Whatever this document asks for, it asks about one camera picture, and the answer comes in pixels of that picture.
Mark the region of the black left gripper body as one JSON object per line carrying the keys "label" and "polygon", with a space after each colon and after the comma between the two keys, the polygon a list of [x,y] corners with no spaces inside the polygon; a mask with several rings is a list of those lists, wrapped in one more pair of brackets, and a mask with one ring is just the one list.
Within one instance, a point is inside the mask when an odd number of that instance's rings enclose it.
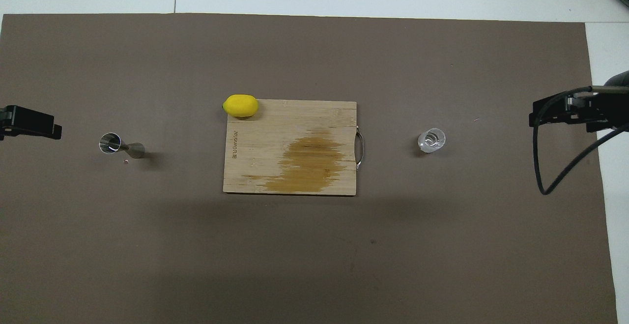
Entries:
{"label": "black left gripper body", "polygon": [[24,107],[19,105],[7,105],[0,109],[0,140],[4,141],[7,136],[16,137],[25,133],[15,123],[18,113],[22,113],[24,110]]}

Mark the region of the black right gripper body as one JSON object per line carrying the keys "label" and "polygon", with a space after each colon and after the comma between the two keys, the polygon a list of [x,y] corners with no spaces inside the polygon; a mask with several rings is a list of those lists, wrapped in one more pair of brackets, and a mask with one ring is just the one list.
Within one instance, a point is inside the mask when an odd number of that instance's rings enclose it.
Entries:
{"label": "black right gripper body", "polygon": [[584,106],[577,112],[579,124],[586,125],[589,133],[604,129],[620,129],[629,122],[629,96],[627,94],[593,94],[581,97]]}

